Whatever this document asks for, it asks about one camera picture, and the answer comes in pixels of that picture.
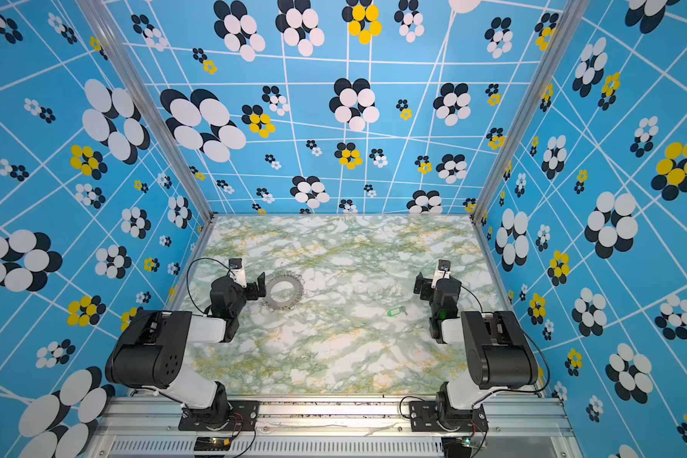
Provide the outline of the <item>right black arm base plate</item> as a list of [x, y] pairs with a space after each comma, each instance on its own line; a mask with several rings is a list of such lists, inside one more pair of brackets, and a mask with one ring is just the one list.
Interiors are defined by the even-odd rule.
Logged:
[[486, 433], [489, 424], [484, 408], [454, 410], [437, 401], [408, 401], [403, 414], [413, 432], [439, 432], [472, 435]]

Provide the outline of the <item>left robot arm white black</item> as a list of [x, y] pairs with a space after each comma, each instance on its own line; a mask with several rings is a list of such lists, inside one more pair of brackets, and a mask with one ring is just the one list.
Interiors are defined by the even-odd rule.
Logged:
[[266, 296], [266, 276], [242, 285], [231, 274], [212, 282], [202, 314], [146, 310], [122, 331], [105, 377], [129, 389], [148, 389], [181, 405], [180, 431], [252, 431], [260, 404], [231, 402], [226, 387], [184, 362], [187, 345], [229, 344], [247, 303]]

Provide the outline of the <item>green key tag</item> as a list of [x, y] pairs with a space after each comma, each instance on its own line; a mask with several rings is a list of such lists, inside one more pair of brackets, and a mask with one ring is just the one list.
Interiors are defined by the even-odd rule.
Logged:
[[406, 310], [404, 309], [404, 307], [401, 306], [393, 307], [392, 309], [389, 309], [389, 311], [387, 311], [387, 316], [389, 317], [395, 317], [401, 314], [406, 314]]

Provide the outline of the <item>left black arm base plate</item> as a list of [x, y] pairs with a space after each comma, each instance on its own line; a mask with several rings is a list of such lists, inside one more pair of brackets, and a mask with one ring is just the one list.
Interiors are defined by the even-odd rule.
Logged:
[[260, 414], [259, 401], [232, 400], [206, 410], [182, 409], [180, 431], [253, 431]]

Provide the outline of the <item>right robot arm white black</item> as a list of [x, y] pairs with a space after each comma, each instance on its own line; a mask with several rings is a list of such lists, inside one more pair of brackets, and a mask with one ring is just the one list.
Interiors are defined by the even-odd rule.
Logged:
[[458, 308], [463, 284], [441, 269], [433, 279], [419, 274], [413, 293], [429, 304], [429, 333], [440, 345], [462, 349], [467, 371], [441, 385], [432, 408], [416, 401], [410, 409], [412, 425], [443, 431], [486, 431], [482, 404], [490, 396], [535, 385], [538, 363], [511, 311], [462, 311]]

